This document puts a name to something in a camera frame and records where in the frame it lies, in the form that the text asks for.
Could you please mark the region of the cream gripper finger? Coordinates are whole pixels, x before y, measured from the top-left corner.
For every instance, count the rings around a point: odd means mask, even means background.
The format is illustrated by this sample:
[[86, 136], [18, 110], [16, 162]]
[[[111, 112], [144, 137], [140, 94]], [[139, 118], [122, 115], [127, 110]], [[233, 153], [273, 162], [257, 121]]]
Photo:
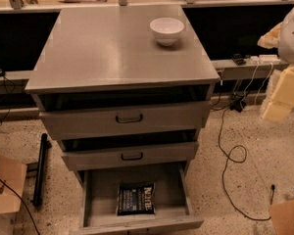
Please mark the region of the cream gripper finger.
[[285, 119], [294, 108], [294, 65], [274, 70], [269, 78], [261, 117], [271, 122]]
[[266, 49], [277, 48], [279, 46], [279, 37], [282, 23], [278, 23], [265, 35], [258, 40], [258, 45]]

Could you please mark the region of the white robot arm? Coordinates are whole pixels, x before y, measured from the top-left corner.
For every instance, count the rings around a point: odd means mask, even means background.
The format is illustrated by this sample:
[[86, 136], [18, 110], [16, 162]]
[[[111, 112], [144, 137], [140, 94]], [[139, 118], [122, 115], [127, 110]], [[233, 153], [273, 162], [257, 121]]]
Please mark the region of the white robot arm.
[[258, 45], [278, 50], [278, 56], [289, 66], [280, 73], [274, 88], [267, 96], [262, 117], [278, 122], [294, 108], [294, 7], [284, 20], [258, 40]]

